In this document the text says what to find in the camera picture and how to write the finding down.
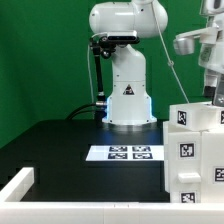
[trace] black table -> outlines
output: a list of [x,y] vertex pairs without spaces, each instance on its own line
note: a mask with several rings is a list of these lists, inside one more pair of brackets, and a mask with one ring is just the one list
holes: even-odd
[[160,145],[161,127],[119,133],[93,120],[49,120],[0,150],[0,188],[22,167],[35,168],[23,201],[169,202],[161,161],[85,161],[90,145]]

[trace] green screen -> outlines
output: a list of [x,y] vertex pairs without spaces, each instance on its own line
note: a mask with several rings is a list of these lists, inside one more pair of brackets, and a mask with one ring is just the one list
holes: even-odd
[[[0,146],[38,121],[64,119],[73,109],[91,102],[87,46],[92,32],[89,13],[99,0],[0,1]],[[203,69],[194,55],[177,56],[176,34],[205,27],[200,1],[160,0],[169,16],[163,33],[171,59],[190,102],[204,101]],[[147,60],[147,91],[153,114],[168,119],[171,104],[185,103],[159,37],[135,46]],[[95,68],[91,70],[96,93]],[[103,60],[106,95],[112,90],[111,61]],[[80,115],[77,119],[91,119]]]

